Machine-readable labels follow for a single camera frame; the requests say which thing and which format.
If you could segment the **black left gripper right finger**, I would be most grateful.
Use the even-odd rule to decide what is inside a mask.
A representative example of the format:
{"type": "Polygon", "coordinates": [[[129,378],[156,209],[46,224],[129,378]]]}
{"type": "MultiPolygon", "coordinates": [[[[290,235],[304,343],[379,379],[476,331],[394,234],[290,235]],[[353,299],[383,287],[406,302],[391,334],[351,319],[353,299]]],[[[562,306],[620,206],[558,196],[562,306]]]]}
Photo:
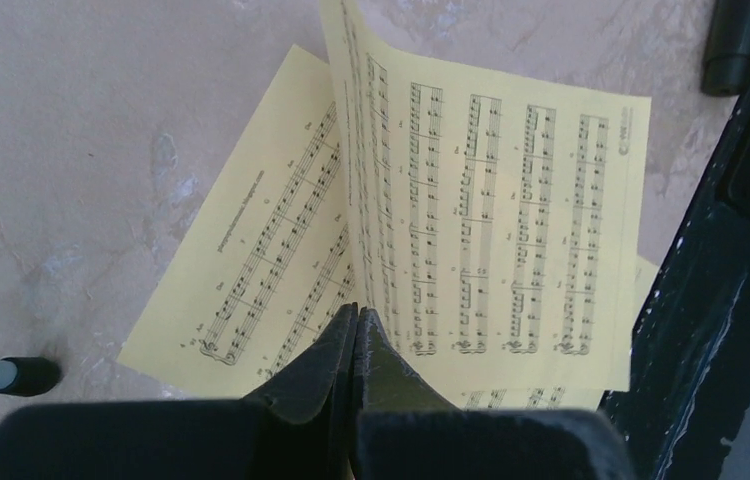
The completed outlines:
{"type": "Polygon", "coordinates": [[[389,345],[375,310],[362,308],[355,320],[355,478],[635,478],[624,441],[603,414],[459,409],[389,345]]]}

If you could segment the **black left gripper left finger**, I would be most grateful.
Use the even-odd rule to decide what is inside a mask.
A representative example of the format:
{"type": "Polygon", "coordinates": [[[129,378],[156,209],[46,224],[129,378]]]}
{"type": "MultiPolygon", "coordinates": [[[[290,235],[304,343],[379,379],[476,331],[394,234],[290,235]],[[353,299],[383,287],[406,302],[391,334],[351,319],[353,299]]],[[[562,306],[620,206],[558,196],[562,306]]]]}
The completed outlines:
{"type": "Polygon", "coordinates": [[[348,479],[359,310],[240,398],[38,404],[0,423],[0,479],[348,479]]]}

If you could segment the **yellow sheet music paper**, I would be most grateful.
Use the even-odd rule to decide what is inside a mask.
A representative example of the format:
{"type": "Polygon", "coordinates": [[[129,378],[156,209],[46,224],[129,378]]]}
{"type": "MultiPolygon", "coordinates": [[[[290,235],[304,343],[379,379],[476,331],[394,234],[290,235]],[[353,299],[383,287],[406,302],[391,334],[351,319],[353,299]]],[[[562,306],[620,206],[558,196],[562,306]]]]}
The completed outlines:
{"type": "MultiPolygon", "coordinates": [[[[340,121],[329,61],[291,49],[123,347],[122,364],[201,396],[241,396],[299,357],[341,305],[375,309],[354,267],[340,121]]],[[[637,256],[637,307],[652,274],[637,256]]],[[[605,391],[439,392],[470,409],[593,409],[605,391]]]]}

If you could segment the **blue tripod music stand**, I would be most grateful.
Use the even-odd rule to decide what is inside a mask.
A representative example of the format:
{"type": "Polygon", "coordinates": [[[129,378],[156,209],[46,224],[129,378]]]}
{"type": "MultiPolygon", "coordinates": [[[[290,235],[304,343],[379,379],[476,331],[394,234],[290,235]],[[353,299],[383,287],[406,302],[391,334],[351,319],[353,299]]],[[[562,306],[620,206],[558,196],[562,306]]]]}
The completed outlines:
{"type": "Polygon", "coordinates": [[[0,394],[33,397],[52,390],[62,379],[58,363],[44,357],[0,359],[0,394]]]}

